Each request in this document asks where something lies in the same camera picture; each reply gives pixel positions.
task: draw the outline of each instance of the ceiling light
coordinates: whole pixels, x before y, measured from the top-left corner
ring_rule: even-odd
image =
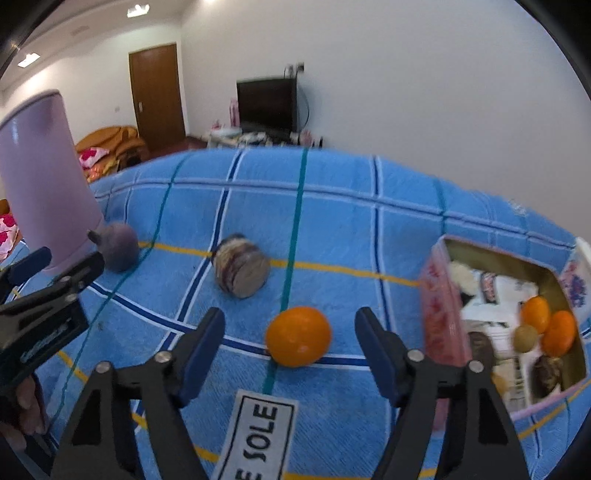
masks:
[[[36,53],[28,53],[26,58],[21,63],[17,63],[17,65],[20,68],[25,68],[25,67],[28,67],[34,61],[39,60],[40,58],[41,57],[39,55],[37,55]]]
[[[140,15],[145,15],[149,11],[150,6],[148,4],[136,5],[135,7],[127,10],[127,18],[139,17]]]

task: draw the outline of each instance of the ceiling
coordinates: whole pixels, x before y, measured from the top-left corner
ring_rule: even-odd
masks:
[[[0,92],[22,77],[42,69],[47,60],[65,48],[131,24],[140,27],[169,18],[180,18],[192,2],[193,0],[65,0],[21,47],[0,79]],[[143,17],[127,18],[127,9],[137,3],[149,3],[149,13]],[[17,63],[32,52],[39,54],[41,59],[25,69],[18,67]]]

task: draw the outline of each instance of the bed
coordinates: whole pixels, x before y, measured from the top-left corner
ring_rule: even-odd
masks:
[[[39,369],[51,433],[58,442],[98,362],[142,363],[172,348],[209,307],[218,307],[226,315],[226,336],[201,395],[183,410],[209,475],[236,392],[246,390],[297,402],[284,478],[371,476],[395,413],[380,397],[356,341],[357,309],[371,307],[407,347],[422,348],[417,278],[443,234],[500,247],[557,272],[575,243],[569,232],[514,202],[385,158],[326,150],[191,151],[90,187],[108,222],[127,222],[137,231],[141,262],[131,273],[104,273],[83,292],[90,329]],[[221,292],[209,259],[220,240],[237,232],[272,259],[266,285],[246,300]],[[20,243],[6,262],[27,252]],[[48,281],[36,275],[19,294]],[[273,368],[265,328],[282,308],[298,305],[314,306],[329,319],[329,353],[307,368]],[[516,423],[532,478],[544,478],[577,433],[591,405],[588,384]],[[141,402],[132,408],[146,476],[158,478]],[[442,441],[433,436],[422,478],[434,476]]]

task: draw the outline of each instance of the white wall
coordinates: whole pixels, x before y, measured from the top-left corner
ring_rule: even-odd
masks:
[[[183,17],[189,124],[305,61],[310,129],[512,197],[591,239],[591,102],[514,0],[210,0]]]
[[[185,104],[181,32],[178,21],[114,31],[82,42],[49,59],[46,66],[18,86],[4,92],[4,111],[32,95],[58,89],[64,97],[74,142],[101,127],[137,126],[129,78],[129,53],[162,44],[178,44],[181,102],[189,131]]]

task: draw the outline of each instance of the screw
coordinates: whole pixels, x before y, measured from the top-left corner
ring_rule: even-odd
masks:
[[[111,364],[109,362],[100,362],[96,368],[95,368],[97,373],[100,374],[105,374],[107,373],[109,370],[111,370]]]
[[[173,354],[167,351],[158,352],[154,355],[154,360],[156,360],[159,364],[165,364],[170,362],[173,359]]]
[[[468,367],[476,374],[479,374],[484,370],[484,365],[482,365],[478,360],[470,361]]]
[[[413,362],[422,362],[423,360],[425,360],[425,356],[423,355],[423,352],[420,350],[409,350],[408,353],[408,358],[410,358]]]

